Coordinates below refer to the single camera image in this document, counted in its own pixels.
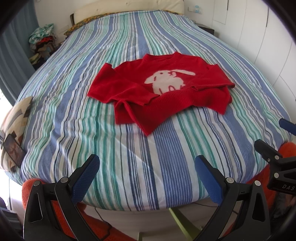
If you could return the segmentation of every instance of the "white wardrobe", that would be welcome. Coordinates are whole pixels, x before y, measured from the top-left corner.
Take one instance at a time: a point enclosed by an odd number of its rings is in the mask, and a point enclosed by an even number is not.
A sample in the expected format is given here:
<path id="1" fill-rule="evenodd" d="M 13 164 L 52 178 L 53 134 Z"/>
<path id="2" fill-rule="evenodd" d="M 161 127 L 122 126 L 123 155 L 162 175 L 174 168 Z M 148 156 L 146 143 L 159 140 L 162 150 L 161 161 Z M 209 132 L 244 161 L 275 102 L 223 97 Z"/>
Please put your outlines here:
<path id="1" fill-rule="evenodd" d="M 185 15 L 215 30 L 264 74 L 296 123 L 296 45 L 262 0 L 184 0 Z M 198 5 L 200 13 L 189 12 Z"/>

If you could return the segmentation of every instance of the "green bed leg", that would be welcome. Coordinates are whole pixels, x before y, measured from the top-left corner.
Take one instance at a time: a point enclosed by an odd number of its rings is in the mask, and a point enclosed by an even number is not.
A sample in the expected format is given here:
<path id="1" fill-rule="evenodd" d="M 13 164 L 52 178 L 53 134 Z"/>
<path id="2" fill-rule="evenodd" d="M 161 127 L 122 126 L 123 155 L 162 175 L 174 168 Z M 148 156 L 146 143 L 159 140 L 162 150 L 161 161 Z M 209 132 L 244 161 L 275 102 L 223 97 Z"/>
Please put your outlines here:
<path id="1" fill-rule="evenodd" d="M 183 234 L 186 236 L 188 241 L 192 241 L 200 233 L 200 229 L 193 225 L 177 207 L 169 208 L 171 215 L 175 219 L 179 228 L 182 230 Z"/>
<path id="2" fill-rule="evenodd" d="M 142 241 L 143 240 L 143 233 L 139 232 L 138 233 L 138 241 Z"/>

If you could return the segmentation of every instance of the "headboard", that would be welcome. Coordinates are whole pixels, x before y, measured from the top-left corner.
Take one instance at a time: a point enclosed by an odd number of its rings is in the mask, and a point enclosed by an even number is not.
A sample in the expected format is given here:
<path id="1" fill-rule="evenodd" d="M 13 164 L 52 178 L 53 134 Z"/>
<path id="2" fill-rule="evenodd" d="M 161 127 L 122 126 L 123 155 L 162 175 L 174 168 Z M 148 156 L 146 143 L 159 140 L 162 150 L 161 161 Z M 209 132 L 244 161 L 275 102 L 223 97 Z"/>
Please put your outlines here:
<path id="1" fill-rule="evenodd" d="M 167 10 L 184 14 L 183 0 L 99 0 L 77 9 L 70 15 L 74 25 L 83 19 L 111 12 L 129 12 L 137 10 Z"/>

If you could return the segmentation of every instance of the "striped bedsheet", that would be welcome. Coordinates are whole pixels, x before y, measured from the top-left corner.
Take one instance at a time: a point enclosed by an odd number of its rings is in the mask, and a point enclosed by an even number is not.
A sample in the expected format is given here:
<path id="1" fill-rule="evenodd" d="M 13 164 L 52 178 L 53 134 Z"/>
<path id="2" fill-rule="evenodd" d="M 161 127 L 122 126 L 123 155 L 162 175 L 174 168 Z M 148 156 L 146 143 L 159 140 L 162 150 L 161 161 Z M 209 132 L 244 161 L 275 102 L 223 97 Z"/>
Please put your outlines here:
<path id="1" fill-rule="evenodd" d="M 112 104 L 86 96 L 101 66 L 178 51 L 218 64 L 232 82 L 225 115 L 191 107 L 144 136 L 116 125 Z M 70 176 L 90 154 L 100 170 L 84 202 L 110 210 L 155 210 L 207 196 L 194 168 L 203 154 L 226 177 L 246 182 L 266 163 L 253 143 L 279 148 L 291 139 L 278 126 L 289 116 L 264 76 L 242 55 L 187 17 L 162 11 L 118 13 L 74 31 L 36 71 L 18 100 L 34 96 L 23 140 L 27 155 L 10 177 L 22 184 Z"/>

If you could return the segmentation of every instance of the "blue textured pad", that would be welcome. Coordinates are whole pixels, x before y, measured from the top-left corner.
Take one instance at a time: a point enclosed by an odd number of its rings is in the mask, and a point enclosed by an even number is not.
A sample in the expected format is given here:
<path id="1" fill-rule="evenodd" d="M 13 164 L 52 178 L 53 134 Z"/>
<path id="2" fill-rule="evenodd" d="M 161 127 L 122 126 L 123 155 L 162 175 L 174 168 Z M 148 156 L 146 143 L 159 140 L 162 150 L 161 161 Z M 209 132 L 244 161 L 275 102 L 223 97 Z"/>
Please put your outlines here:
<path id="1" fill-rule="evenodd" d="M 100 168 L 100 158 L 94 156 L 72 188 L 72 202 L 81 202 Z"/>
<path id="2" fill-rule="evenodd" d="M 223 201 L 223 189 L 204 162 L 197 156 L 195 158 L 195 170 L 198 178 L 202 181 L 211 200 L 220 205 Z"/>
<path id="3" fill-rule="evenodd" d="M 296 136 L 296 125 L 294 123 L 282 118 L 279 120 L 279 126 Z"/>

